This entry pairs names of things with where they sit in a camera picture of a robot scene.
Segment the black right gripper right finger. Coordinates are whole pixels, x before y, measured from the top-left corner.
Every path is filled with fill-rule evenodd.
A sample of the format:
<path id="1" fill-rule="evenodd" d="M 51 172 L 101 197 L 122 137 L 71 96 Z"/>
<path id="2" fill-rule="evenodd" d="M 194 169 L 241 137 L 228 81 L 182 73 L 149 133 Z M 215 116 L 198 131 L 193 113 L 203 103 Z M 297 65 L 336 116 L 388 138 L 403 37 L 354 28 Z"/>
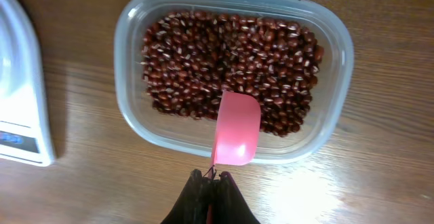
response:
<path id="1" fill-rule="evenodd" d="M 230 172 L 222 172 L 214 185 L 212 224 L 260 224 Z"/>

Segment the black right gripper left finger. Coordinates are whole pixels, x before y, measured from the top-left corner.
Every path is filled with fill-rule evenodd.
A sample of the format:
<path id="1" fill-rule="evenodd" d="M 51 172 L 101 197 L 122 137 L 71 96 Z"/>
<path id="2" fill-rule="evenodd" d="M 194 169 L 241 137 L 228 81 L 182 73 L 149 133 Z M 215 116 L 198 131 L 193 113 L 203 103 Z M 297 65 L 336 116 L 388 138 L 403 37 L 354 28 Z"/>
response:
<path id="1" fill-rule="evenodd" d="M 194 169 L 161 224 L 206 224 L 211 199 L 211 180 L 203 177 L 200 170 Z"/>

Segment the pink measuring scoop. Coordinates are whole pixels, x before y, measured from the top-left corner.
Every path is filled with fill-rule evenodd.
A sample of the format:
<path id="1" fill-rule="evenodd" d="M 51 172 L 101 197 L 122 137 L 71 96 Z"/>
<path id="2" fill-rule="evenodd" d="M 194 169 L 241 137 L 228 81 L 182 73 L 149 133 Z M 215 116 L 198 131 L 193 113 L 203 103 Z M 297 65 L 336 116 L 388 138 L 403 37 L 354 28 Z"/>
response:
<path id="1" fill-rule="evenodd" d="M 212 224 L 212 200 L 216 164 L 242 166 L 255 156 L 260 129 L 260 105 L 246 94 L 223 92 L 207 176 L 212 182 L 212 199 L 208 207 L 207 224 Z"/>

